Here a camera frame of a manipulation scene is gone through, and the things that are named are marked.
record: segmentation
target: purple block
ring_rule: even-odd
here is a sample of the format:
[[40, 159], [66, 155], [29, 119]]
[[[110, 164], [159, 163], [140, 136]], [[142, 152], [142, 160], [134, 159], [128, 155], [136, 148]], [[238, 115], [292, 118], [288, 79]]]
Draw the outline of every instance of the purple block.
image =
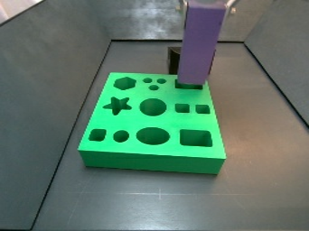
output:
[[202, 85], [206, 82], [225, 12], [226, 6], [221, 2], [189, 2], [179, 56], [179, 83]]

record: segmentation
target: gray wall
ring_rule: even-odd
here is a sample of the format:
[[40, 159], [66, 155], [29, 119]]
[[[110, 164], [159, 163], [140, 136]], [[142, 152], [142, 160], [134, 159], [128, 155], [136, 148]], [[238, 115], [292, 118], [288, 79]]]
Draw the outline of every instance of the gray wall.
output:
[[309, 1], [277, 0], [245, 42], [309, 125]]
[[[219, 35], [221, 41], [243, 42], [273, 0], [239, 0]], [[102, 24], [115, 40], [182, 40], [178, 0], [92, 0]]]
[[29, 229], [110, 39], [86, 0], [0, 27], [0, 229]]

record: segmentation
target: circular hole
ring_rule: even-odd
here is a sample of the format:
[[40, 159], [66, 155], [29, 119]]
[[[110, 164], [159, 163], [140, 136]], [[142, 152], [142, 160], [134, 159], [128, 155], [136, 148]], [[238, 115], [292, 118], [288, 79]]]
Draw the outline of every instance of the circular hole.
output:
[[152, 80], [150, 78], [146, 78], [142, 81], [143, 81], [143, 83], [151, 83], [152, 82]]
[[142, 143], [159, 145], [169, 140], [169, 132], [158, 127], [146, 127], [136, 133]]
[[158, 90], [158, 89], [159, 89], [159, 86], [151, 85], [151, 86], [150, 86], [150, 89], [151, 89], [151, 90]]
[[166, 79], [159, 79], [156, 82], [160, 83], [160, 84], [163, 84], [163, 83], [167, 82], [167, 80]]
[[130, 139], [130, 134], [127, 131], [118, 131], [114, 134], [114, 140], [119, 143], [127, 141]]
[[140, 111], [148, 116], [159, 116], [166, 110], [166, 103], [156, 98], [148, 98], [140, 102]]

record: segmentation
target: green shape sorter board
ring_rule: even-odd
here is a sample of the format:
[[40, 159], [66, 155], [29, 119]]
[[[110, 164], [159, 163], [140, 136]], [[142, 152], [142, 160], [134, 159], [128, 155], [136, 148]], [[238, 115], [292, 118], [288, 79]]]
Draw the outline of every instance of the green shape sorter board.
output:
[[218, 174], [226, 160], [209, 86], [111, 73], [80, 140], [84, 165]]

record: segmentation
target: square hole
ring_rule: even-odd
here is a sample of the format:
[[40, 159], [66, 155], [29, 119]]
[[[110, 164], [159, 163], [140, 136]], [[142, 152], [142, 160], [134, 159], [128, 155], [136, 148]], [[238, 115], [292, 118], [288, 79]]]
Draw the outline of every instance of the square hole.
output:
[[175, 104], [175, 111], [178, 113], [190, 113], [190, 105], [189, 104]]
[[213, 139], [209, 131], [179, 130], [179, 144], [185, 146], [213, 147]]
[[106, 129], [92, 129], [90, 141], [102, 142], [106, 138]]
[[198, 114], [210, 114], [210, 108], [209, 105], [197, 105], [195, 111]]
[[181, 84], [175, 79], [175, 88], [177, 89], [187, 89], [187, 90], [203, 90], [203, 85], [194, 85], [194, 84]]

